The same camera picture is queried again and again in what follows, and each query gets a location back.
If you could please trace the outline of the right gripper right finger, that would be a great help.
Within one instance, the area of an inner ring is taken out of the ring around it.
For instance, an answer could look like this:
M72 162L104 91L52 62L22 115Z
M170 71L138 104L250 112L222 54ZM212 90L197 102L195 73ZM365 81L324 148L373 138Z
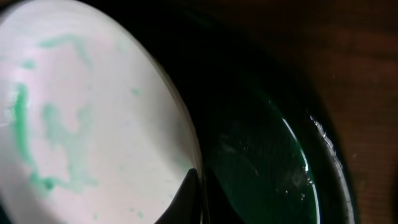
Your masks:
M244 224L231 206L220 182L211 169L205 171L208 217L211 224Z

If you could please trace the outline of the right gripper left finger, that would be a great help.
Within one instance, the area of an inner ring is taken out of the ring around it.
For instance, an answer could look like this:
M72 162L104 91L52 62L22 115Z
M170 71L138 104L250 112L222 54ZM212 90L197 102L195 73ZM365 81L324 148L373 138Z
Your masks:
M201 192L197 170L190 169L172 203L155 224L200 224Z

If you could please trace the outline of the white plate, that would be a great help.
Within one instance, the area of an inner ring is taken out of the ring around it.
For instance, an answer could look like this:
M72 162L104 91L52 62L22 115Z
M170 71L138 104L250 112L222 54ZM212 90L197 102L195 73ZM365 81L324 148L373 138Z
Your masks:
M170 77L79 1L1 14L1 208L11 223L154 223L201 153Z

